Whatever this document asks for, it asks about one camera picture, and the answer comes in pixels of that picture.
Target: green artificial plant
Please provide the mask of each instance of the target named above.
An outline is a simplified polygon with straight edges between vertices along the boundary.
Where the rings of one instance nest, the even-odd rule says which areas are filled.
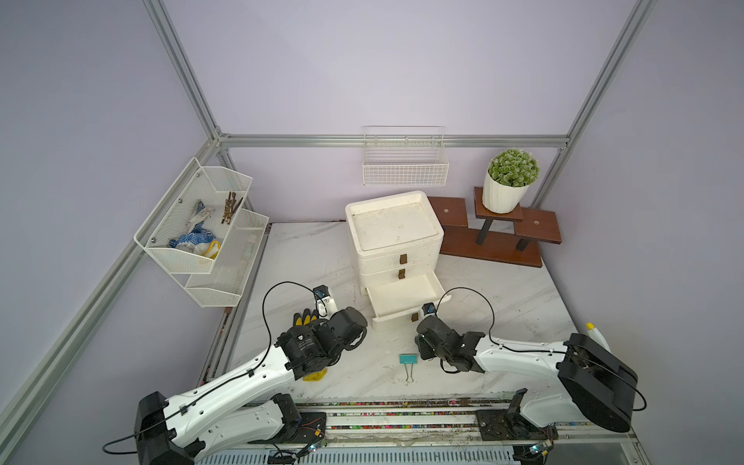
[[[511,187],[528,186],[535,182],[540,173],[537,160],[532,154],[522,149],[509,149],[501,152],[491,160],[488,174],[491,179]]]

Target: aluminum frame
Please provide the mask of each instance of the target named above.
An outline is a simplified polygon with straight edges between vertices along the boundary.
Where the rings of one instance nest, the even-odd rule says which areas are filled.
[[[568,162],[573,148],[583,134],[602,96],[606,93],[631,44],[638,36],[655,1],[637,0],[635,3],[567,135],[450,135],[445,137],[445,145],[448,147],[557,147],[558,155],[548,168],[545,180],[532,204],[533,208],[539,208]],[[222,133],[214,120],[162,0],[143,0],[143,3],[196,111],[199,122],[207,134],[208,140],[196,155],[200,163],[207,163],[212,156],[216,156],[222,166],[234,170],[234,163],[228,151],[229,147],[363,146],[363,135],[229,135]],[[155,227],[156,220],[167,211],[167,206],[175,200],[175,196],[183,188],[183,184],[190,175],[191,173],[184,172],[171,185],[148,219],[153,221],[152,227]],[[246,204],[253,210],[247,198]],[[111,303],[143,256],[144,252],[141,248],[134,240],[131,241],[54,346],[0,414],[0,465],[10,461],[19,444],[31,430],[100,327],[110,311]]]
[[[566,163],[568,163],[568,159],[571,157],[576,144],[581,139],[581,135],[584,133],[591,117],[597,110],[602,97],[607,93],[610,83],[618,73],[620,64],[622,64],[623,59],[628,54],[628,50],[635,41],[635,38],[638,37],[638,34],[641,32],[641,29],[646,23],[646,19],[651,14],[651,10],[653,10],[655,4],[656,0],[637,0],[635,5],[633,5],[630,16],[628,16],[623,29],[620,31],[620,35],[617,40],[615,40],[615,44],[612,46],[612,50],[610,51],[607,60],[605,60],[597,79],[594,81],[594,85],[591,87],[589,95],[586,96],[584,104],[581,106],[571,128],[568,130],[568,143],[566,144],[565,149],[558,149],[558,155],[554,158],[553,163],[548,168],[545,179],[540,185],[540,189],[538,189],[530,208],[542,207],[548,194],[555,186],[556,180],[563,171]]]
[[[400,136],[378,135],[378,141],[396,141]],[[409,140],[429,140],[427,135],[410,135]],[[223,147],[364,147],[363,134],[345,135],[249,135],[223,134],[219,137]],[[567,135],[445,135],[445,147],[566,147]]]

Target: white mesh basket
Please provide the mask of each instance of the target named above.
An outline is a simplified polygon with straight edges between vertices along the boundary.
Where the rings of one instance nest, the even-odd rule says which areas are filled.
[[[234,307],[240,301],[269,218],[239,210],[230,240],[219,250],[212,273],[191,275],[186,292],[202,307]]]
[[[223,167],[203,167],[196,159],[186,166],[185,172],[193,175],[178,199],[150,236],[146,235],[150,219],[145,221],[135,241],[200,306],[234,307],[243,295],[269,218],[241,207],[230,224],[222,222],[228,193],[235,192],[235,200],[241,205],[248,196],[249,176]],[[199,200],[215,210],[204,221],[204,228],[221,243],[214,259],[168,245],[171,239],[188,232],[187,222]]]
[[[365,127],[365,186],[444,186],[448,171],[443,127]]]
[[[203,167],[195,158],[187,170],[194,164],[196,172],[179,194],[179,199],[170,206],[150,238],[144,244],[138,242],[170,274],[207,274],[212,271],[214,259],[169,247],[168,243],[189,232],[187,223],[194,214],[196,203],[201,200],[206,207],[214,208],[214,213],[204,221],[204,228],[212,231],[216,240],[224,245],[235,226],[234,219],[231,224],[222,222],[225,200],[232,191],[236,193],[235,199],[242,203],[241,199],[248,195],[251,185],[250,176],[224,167]],[[135,240],[140,236],[140,231],[137,231]]]

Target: black metal stand leg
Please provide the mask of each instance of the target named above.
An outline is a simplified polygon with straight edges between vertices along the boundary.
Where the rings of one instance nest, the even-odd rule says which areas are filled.
[[[519,251],[523,251],[527,248],[527,246],[530,245],[529,239],[520,239],[519,242],[516,244],[516,249]]]
[[[492,219],[487,219],[483,222],[483,228],[481,228],[481,233],[478,235],[478,239],[475,240],[475,243],[479,246],[483,245],[483,241],[486,240],[486,234],[488,234],[488,230],[491,228],[491,223],[493,222]]]

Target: potted plant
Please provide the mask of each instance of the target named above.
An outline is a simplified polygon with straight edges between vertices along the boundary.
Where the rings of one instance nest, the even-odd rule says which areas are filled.
[[[509,213],[535,182],[540,168],[532,154],[509,149],[491,160],[483,184],[483,205],[494,213]]]

